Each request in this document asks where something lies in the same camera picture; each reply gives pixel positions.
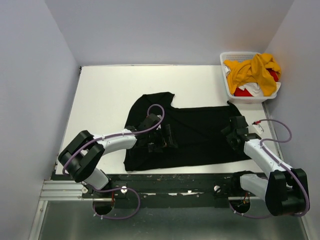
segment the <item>white table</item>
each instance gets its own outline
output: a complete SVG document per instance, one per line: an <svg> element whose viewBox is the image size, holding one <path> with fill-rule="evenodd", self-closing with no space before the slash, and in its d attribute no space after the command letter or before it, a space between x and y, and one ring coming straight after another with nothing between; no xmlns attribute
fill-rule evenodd
<svg viewBox="0 0 320 240"><path fill-rule="evenodd" d="M143 94L171 92L172 106L197 108L227 106L221 66L219 65L143 65L86 66L82 68L61 150L82 130L92 134L110 134L124 129L128 113ZM236 104L248 124L266 118L262 104ZM267 122L262 138L270 138ZM272 142L267 146L276 153ZM126 151L103 156L97 167L106 174L127 174L123 164ZM58 162L56 174L62 174ZM262 172L253 160L202 166L153 169L131 174L205 174L249 170Z"/></svg>

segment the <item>black garment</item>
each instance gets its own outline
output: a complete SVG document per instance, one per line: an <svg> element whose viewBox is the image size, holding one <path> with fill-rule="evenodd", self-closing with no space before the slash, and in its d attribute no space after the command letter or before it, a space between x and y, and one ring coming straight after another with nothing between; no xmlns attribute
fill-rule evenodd
<svg viewBox="0 0 320 240"><path fill-rule="evenodd" d="M174 168L220 164L249 159L238 155L229 146L221 130L228 126L229 118L241 116L235 105L197 108L174 108L174 94L161 92L144 94L132 106L125 126L138 126L146 117L152 104L160 104L165 111L162 124L170 124L178 148L163 148L163 152L149 153L147 148L132 148L126 151L126 171ZM161 115L159 107L150 113Z"/></svg>

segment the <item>white plastic basket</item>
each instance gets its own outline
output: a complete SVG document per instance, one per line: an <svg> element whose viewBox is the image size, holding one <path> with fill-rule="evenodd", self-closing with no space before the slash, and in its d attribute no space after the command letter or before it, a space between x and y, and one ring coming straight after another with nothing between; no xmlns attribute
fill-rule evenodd
<svg viewBox="0 0 320 240"><path fill-rule="evenodd" d="M220 61L221 61L221 68L222 68L222 74L224 79L224 85L226 94L229 98L229 101L232 103L239 103L239 104L260 104L268 99L274 99L277 94L273 94L272 96L234 96L229 91L228 81L226 72L224 70L224 61L230 60L230 61L238 61L239 63L252 59L257 52L252 51L229 51L229 52L223 52L220 54Z"/></svg>

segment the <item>red cloth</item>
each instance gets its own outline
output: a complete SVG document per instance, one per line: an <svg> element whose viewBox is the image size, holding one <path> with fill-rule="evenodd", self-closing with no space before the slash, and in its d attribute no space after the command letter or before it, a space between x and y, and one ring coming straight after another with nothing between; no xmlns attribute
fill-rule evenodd
<svg viewBox="0 0 320 240"><path fill-rule="evenodd" d="M273 77L275 82L279 81L278 75L275 71L273 71L272 69L268 68L267 69L270 73L270 75ZM242 91L240 88L236 88L234 95L236 97L252 97L252 95L250 94L250 92L247 89L244 89L244 91Z"/></svg>

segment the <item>white wall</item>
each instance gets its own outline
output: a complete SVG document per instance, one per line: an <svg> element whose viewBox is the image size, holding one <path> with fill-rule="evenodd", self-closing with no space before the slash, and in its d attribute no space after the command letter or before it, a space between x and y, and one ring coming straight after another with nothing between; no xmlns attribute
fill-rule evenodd
<svg viewBox="0 0 320 240"><path fill-rule="evenodd" d="M284 159L308 175L313 225L320 222L320 1L295 0L267 48L282 68L278 97L269 102L272 117L292 129L292 141L282 144ZM279 139L288 137L276 128Z"/></svg>
<svg viewBox="0 0 320 240"><path fill-rule="evenodd" d="M219 64L263 52L293 0L45 0L82 65Z"/></svg>
<svg viewBox="0 0 320 240"><path fill-rule="evenodd" d="M43 0L2 0L0 30L0 239L25 240L79 69Z"/></svg>

